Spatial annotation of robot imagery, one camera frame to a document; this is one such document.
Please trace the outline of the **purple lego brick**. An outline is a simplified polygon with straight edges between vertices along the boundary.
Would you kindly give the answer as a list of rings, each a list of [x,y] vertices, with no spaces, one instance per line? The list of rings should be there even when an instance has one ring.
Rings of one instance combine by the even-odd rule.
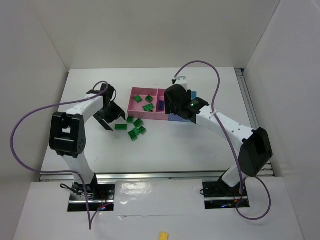
[[[159,103],[158,103],[158,111],[159,112],[165,111],[165,101],[163,101],[163,100],[159,101]]]

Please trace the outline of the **small green lego brick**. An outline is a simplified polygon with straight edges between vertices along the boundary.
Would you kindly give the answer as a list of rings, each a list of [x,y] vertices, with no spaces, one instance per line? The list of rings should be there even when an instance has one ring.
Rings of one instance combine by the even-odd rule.
[[[139,134],[140,134],[140,131],[139,131],[139,129],[138,129],[137,127],[135,127],[135,128],[133,129],[133,131],[135,132],[136,135],[139,135]]]
[[[148,103],[151,103],[153,101],[153,97],[151,95],[148,95],[145,100],[148,102]]]

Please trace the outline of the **green L-shaped lego brick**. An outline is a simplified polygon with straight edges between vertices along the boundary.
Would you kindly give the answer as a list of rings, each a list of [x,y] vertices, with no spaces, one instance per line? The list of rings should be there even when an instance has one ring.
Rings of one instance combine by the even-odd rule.
[[[140,96],[140,95],[136,95],[136,96],[134,96],[134,100],[135,100],[137,103],[140,103],[140,102],[142,102],[142,101],[143,101],[143,99],[141,98],[141,96]]]

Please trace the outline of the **large pink container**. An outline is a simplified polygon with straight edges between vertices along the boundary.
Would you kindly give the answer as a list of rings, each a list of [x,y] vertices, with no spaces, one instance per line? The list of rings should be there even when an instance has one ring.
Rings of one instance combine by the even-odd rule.
[[[158,89],[156,88],[143,88],[143,87],[132,87],[131,94],[129,98],[127,113],[129,116],[136,119],[156,119],[156,106],[157,106],[157,93]],[[142,98],[142,102],[137,103],[134,99],[134,96],[139,95]],[[146,101],[147,96],[152,96],[153,101],[151,102],[154,105],[152,112],[147,112],[143,110],[143,106],[150,104]]]

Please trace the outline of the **green lego brick bottom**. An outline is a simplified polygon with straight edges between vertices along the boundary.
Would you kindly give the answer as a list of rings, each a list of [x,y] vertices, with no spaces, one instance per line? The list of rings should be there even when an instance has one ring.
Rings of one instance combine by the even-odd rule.
[[[155,108],[155,106],[153,103],[146,104],[142,107],[144,112],[152,112],[154,110],[154,108]]]

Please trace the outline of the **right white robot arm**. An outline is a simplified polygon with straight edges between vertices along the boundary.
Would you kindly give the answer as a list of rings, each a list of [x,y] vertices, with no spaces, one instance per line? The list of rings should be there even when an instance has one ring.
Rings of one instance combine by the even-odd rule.
[[[233,154],[239,152],[235,155],[235,165],[219,179],[229,188],[243,185],[246,178],[257,176],[272,158],[272,147],[265,129],[253,129],[232,120],[214,110],[207,101],[199,97],[192,99],[191,92],[179,84],[164,91],[164,101],[167,115],[178,115],[213,131],[228,141]]]

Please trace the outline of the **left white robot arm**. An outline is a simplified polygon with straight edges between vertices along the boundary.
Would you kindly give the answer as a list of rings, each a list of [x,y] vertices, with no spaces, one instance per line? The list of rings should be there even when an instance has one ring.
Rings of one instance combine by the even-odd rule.
[[[67,163],[74,184],[79,189],[87,187],[93,191],[98,185],[96,174],[91,170],[84,153],[87,144],[86,122],[94,118],[106,131],[112,131],[110,123],[126,118],[124,110],[113,99],[115,95],[115,88],[103,82],[99,90],[94,88],[86,93],[85,101],[52,115],[49,147]]]

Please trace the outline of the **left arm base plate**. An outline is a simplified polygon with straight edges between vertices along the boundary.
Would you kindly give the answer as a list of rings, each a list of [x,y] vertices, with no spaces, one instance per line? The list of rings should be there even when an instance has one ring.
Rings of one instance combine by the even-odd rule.
[[[101,209],[101,212],[113,212],[114,211],[114,199],[115,199],[115,187],[114,183],[99,184],[97,192],[93,193],[88,191],[88,206],[91,212],[95,212]],[[83,190],[76,191],[75,186],[72,186],[72,191],[68,201],[68,212],[86,212],[86,199]]]

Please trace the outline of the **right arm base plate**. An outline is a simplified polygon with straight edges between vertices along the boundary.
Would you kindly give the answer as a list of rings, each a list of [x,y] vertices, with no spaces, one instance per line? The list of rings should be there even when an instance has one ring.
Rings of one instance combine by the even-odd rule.
[[[246,188],[240,194],[240,183],[235,187],[229,187],[223,182],[207,181],[202,183],[199,193],[204,197],[204,208],[213,209],[234,209],[249,208],[250,203]]]

